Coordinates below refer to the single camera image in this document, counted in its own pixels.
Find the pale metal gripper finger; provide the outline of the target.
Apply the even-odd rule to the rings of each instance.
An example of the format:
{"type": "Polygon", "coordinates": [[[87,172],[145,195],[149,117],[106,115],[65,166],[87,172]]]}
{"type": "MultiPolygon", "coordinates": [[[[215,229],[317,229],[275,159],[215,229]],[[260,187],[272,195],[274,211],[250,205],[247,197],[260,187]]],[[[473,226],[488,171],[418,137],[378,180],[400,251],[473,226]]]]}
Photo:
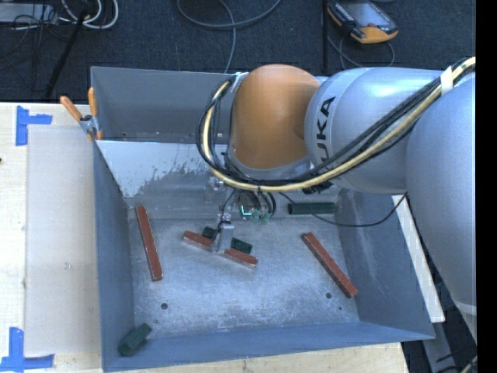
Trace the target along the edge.
{"type": "Polygon", "coordinates": [[[224,182],[217,177],[210,177],[204,189],[203,199],[206,203],[221,203],[224,199],[224,182]]]}
{"type": "Polygon", "coordinates": [[[234,235],[235,225],[232,222],[230,213],[223,213],[217,223],[214,242],[211,246],[213,253],[223,253],[226,249],[231,248],[231,240],[234,235]]]}

